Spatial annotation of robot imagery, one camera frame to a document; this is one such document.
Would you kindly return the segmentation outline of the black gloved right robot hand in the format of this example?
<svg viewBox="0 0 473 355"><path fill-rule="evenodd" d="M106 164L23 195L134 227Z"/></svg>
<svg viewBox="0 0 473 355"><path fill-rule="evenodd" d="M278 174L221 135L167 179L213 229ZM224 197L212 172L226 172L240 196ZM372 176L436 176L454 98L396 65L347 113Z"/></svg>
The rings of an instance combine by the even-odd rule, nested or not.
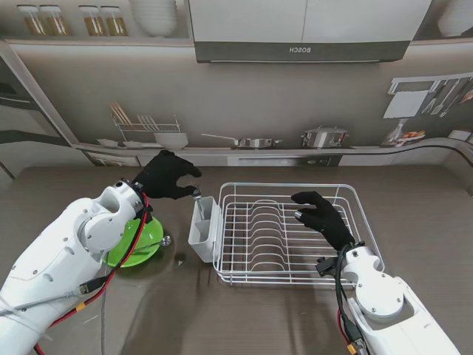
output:
<svg viewBox="0 0 473 355"><path fill-rule="evenodd" d="M318 192L298 192L291 196L291 200L294 203L312 206L312 208L299 209L296 219L306 228L320 232L336 251L341 251L346 245L355 243L341 214Z"/></svg>

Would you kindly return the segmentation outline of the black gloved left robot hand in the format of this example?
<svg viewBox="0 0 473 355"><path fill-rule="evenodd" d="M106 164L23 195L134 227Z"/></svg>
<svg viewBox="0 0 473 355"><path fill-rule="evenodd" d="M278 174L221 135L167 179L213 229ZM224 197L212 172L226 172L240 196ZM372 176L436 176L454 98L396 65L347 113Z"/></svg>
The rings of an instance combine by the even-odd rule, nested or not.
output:
<svg viewBox="0 0 473 355"><path fill-rule="evenodd" d="M177 185L177 181L186 175L200 178L202 172L193 163L176 156L173 152L161 150L132 182L140 184L141 191L149 198L177 200L194 193L195 188L192 185L184 187Z"/></svg>

